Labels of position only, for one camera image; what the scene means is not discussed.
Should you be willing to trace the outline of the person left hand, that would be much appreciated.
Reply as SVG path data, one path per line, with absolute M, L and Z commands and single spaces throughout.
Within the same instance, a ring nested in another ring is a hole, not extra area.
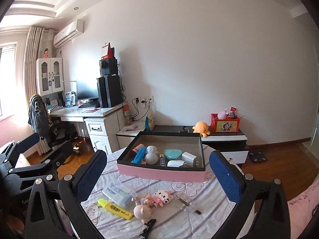
M 22 231 L 24 230 L 24 223 L 19 218 L 8 215 L 6 216 L 5 221 L 15 235 L 22 234 Z

